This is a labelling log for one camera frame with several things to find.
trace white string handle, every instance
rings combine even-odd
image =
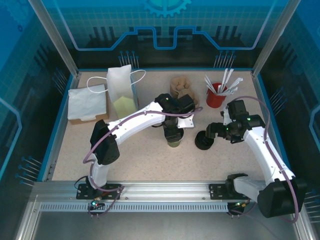
[[[145,75],[147,74],[147,71],[146,71],[146,70],[139,69],[139,70],[136,70],[136,71],[131,72],[130,75],[131,75],[131,74],[134,74],[134,73],[136,73],[136,72],[144,72],[144,74],[143,74],[143,76],[142,76],[138,81],[135,81],[135,82],[131,83],[131,86],[132,86],[133,84],[136,84],[136,83],[140,82],[140,80],[143,79],[143,78],[145,77]],[[92,76],[92,77],[90,77],[90,78],[86,81],[86,87],[88,88],[88,90],[89,90],[90,92],[92,92],[92,93],[94,93],[94,94],[101,94],[101,93],[105,93],[105,92],[108,91],[108,89],[103,90],[103,91],[92,91],[92,90],[90,89],[90,87],[88,86],[89,81],[90,81],[91,79],[105,79],[105,80],[107,80],[106,77],[102,77],[102,76]]]

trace white paper bag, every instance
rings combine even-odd
[[[109,97],[118,118],[135,113],[139,106],[136,89],[132,85],[131,65],[109,68],[106,79]]]

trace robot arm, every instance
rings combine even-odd
[[[161,94],[148,106],[127,117],[109,123],[105,123],[103,120],[98,121],[94,126],[90,139],[91,147],[119,123],[133,118],[137,113],[157,111],[168,114],[187,114],[193,112],[194,109],[194,101],[189,95],[174,99],[169,94]],[[175,146],[177,146],[184,135],[183,128],[194,127],[192,118],[193,115],[182,118],[153,113],[135,116],[134,119],[123,123],[113,131],[111,135],[103,140],[93,152],[94,154],[92,157],[95,159],[95,162],[92,169],[92,178],[88,178],[90,185],[96,189],[92,181],[94,181],[98,187],[103,187],[107,183],[107,174],[110,164],[116,161],[120,156],[118,146],[130,136],[155,124],[162,124],[164,136],[168,144],[175,144]]]
[[[228,103],[221,112],[221,116],[223,116],[223,123],[209,124],[206,129],[206,137],[214,139],[217,134],[218,137],[230,140],[232,144],[246,142],[253,151],[264,176],[264,182],[259,182],[250,179],[244,173],[230,175],[226,181],[229,191],[246,195],[254,200],[266,218],[292,214],[295,212],[294,203],[288,183],[282,173],[285,172],[294,188],[300,211],[307,185],[302,179],[297,179],[286,166],[267,135],[268,144],[283,168],[279,169],[265,144],[266,126],[261,117],[249,115],[243,100]]]

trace red cup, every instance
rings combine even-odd
[[[216,92],[218,92],[219,85],[221,85],[220,82],[212,84],[212,86]],[[208,89],[207,96],[206,96],[206,104],[208,104],[209,107],[217,109],[217,108],[221,107],[221,105],[225,99],[226,99],[226,96],[218,96],[218,95],[214,94],[210,89]]]

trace speckled tabletop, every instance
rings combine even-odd
[[[195,137],[212,122],[222,122],[220,111],[232,99],[249,95],[256,97],[255,87],[249,71],[234,71],[228,86],[236,78],[243,78],[239,90],[227,96],[220,108],[211,108],[206,103],[205,73],[211,82],[221,82],[223,71],[148,71],[136,84],[140,107],[144,107],[163,93],[170,92],[170,80],[187,76],[192,89],[198,94],[203,111],[195,115],[195,127],[184,131],[179,147],[168,146],[163,128],[146,128],[128,138],[119,146],[120,157],[111,164],[110,181],[221,181],[229,174],[246,173],[254,180],[263,180],[263,174],[251,149],[245,142],[230,144],[216,138],[213,146],[203,151],[195,146]],[[105,77],[106,72],[83,72],[78,88],[86,86],[93,76]],[[105,83],[103,79],[92,79],[91,86]],[[244,100],[250,114],[262,116],[260,105],[254,100]],[[117,119],[109,103],[110,119]],[[82,163],[90,150],[90,137],[95,122],[72,125],[68,122],[52,180],[73,181],[89,173],[89,164]]]

